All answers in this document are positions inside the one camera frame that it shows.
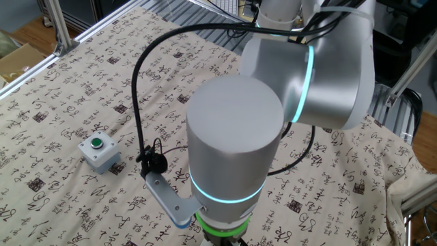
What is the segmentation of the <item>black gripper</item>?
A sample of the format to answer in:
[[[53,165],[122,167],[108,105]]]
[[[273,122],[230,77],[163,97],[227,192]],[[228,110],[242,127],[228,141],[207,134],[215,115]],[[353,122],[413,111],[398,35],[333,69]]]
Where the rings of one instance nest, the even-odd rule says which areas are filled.
[[[220,237],[205,233],[203,246],[246,246],[246,242],[235,236]]]

